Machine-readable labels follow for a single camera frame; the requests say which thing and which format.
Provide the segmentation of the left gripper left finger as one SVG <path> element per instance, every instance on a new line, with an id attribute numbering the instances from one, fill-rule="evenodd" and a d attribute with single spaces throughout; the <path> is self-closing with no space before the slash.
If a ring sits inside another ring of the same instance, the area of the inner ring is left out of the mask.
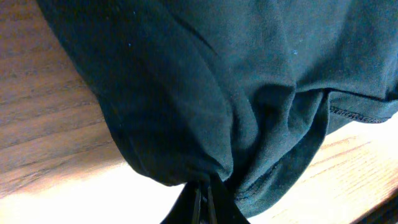
<path id="1" fill-rule="evenodd" d="M 199 224 L 200 203 L 200 184 L 187 183 L 161 224 Z"/>

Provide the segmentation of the black t-shirt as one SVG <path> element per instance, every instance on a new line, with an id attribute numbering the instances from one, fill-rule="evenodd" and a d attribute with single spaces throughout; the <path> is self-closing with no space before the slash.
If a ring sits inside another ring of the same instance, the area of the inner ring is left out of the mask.
<path id="1" fill-rule="evenodd" d="M 397 112 L 397 2 L 39 1 L 139 174 L 216 174 L 245 217 L 325 136 Z"/>

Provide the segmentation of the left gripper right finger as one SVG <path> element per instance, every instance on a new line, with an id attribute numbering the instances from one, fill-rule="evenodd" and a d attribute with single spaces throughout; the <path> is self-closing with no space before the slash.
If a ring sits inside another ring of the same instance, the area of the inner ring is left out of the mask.
<path id="1" fill-rule="evenodd" d="M 211 224 L 249 224 L 218 175 L 210 176 L 207 198 Z"/>

